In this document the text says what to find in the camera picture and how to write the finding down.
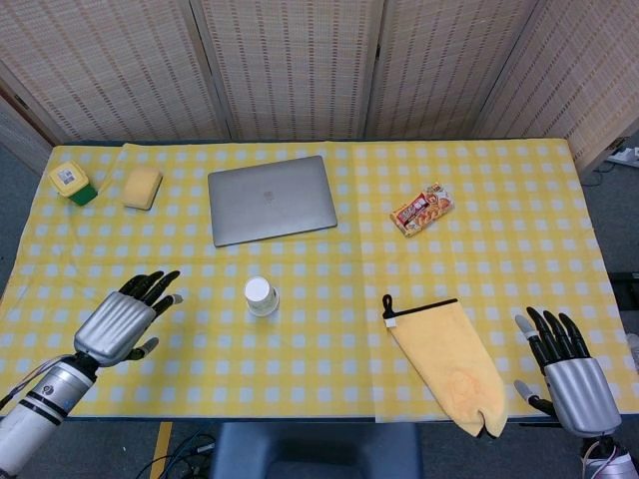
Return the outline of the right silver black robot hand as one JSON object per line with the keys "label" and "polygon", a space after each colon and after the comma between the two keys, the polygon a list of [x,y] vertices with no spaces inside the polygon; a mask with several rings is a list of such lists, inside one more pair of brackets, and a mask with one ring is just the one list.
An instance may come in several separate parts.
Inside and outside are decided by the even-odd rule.
{"label": "right silver black robot hand", "polygon": [[565,313],[532,306],[515,322],[527,340],[550,394],[544,399],[523,381],[513,382],[534,409],[557,420],[567,432],[594,438],[612,434],[622,419],[609,383],[576,323]]}

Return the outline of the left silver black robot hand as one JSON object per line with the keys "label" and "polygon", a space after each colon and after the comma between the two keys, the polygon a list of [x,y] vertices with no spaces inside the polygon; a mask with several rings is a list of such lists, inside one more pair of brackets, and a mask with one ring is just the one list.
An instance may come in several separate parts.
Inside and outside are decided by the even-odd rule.
{"label": "left silver black robot hand", "polygon": [[139,340],[161,314],[183,301],[177,293],[165,294],[179,275],[177,270],[138,274],[111,292],[75,333],[76,353],[91,358],[99,367],[148,356],[159,339]]}

